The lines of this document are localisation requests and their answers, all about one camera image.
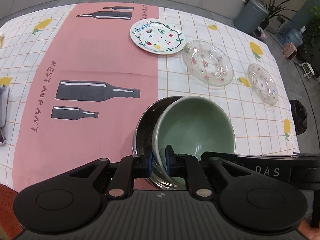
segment trash can lid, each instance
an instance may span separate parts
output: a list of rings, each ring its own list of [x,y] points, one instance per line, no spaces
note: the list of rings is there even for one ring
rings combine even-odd
[[[269,15],[269,11],[265,8],[263,3],[259,0],[249,0],[251,6],[255,7],[258,11],[265,14],[266,17]]]

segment clear glass plate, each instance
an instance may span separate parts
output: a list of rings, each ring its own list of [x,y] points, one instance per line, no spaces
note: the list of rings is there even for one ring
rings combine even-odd
[[[228,56],[209,42],[188,42],[182,56],[190,74],[208,85],[223,87],[233,79],[233,67]]]
[[[260,65],[250,64],[248,76],[253,90],[262,101],[274,106],[278,102],[278,90],[270,74]]]

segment green bowl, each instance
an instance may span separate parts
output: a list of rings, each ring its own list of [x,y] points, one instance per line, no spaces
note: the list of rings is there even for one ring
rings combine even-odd
[[[203,97],[184,97],[168,106],[152,135],[156,162],[166,174],[165,147],[175,154],[189,154],[200,160],[206,151],[235,153],[235,134],[226,113]]]

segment lemon print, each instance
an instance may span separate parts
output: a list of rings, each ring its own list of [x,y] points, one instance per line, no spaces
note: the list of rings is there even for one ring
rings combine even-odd
[[[291,127],[290,127],[290,121],[288,119],[284,119],[283,129],[284,129],[285,138],[289,141],[288,137],[289,137],[289,132],[291,130]]]
[[[0,86],[1,85],[9,86],[11,83],[11,80],[12,78],[9,78],[9,77],[0,78]]]
[[[252,50],[253,52],[253,55],[254,57],[259,60],[261,59],[261,55],[263,54],[263,51],[261,49],[261,47],[257,44],[255,44],[254,42],[249,42],[249,45],[250,45],[250,49]]]
[[[39,23],[35,26],[35,28],[33,29],[33,33],[32,33],[32,34],[36,34],[40,29],[43,29],[44,27],[47,27],[47,26],[50,24],[50,22],[52,22],[52,20],[53,20],[53,19],[50,18],[50,19],[45,19],[45,20],[39,22]]]
[[[216,31],[218,29],[217,26],[214,24],[209,25],[208,28],[211,30],[214,30],[214,31]]]
[[[243,84],[245,87],[248,87],[248,88],[251,87],[249,81],[244,77],[238,78],[238,81],[241,84]]]

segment glass plate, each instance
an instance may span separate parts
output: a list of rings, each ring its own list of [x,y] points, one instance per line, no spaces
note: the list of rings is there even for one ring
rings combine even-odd
[[[223,87],[233,79],[233,67],[228,56],[209,42],[188,42],[182,56],[190,74],[209,85]]]
[[[250,64],[248,76],[253,90],[262,101],[274,106],[278,102],[278,90],[269,73],[258,64]]]
[[[168,55],[183,49],[186,38],[180,28],[159,19],[144,19],[130,29],[132,41],[154,54]]]

